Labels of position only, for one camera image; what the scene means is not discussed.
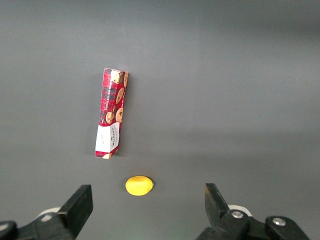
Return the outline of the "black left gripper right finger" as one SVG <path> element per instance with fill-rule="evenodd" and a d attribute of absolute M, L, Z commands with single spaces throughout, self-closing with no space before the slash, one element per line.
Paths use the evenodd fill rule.
<path fill-rule="evenodd" d="M 214 183 L 205 185 L 205 211 L 210 227 L 198 240 L 308 240 L 292 219 L 272 215 L 256 220 L 247 208 L 228 205 Z"/>

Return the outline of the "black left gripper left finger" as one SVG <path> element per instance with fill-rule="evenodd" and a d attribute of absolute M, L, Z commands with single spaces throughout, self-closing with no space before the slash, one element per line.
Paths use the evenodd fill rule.
<path fill-rule="evenodd" d="M 13 220 L 0 222 L 2 240 L 75 240 L 93 211 L 92 186 L 81 185 L 58 209 L 18 227 Z"/>

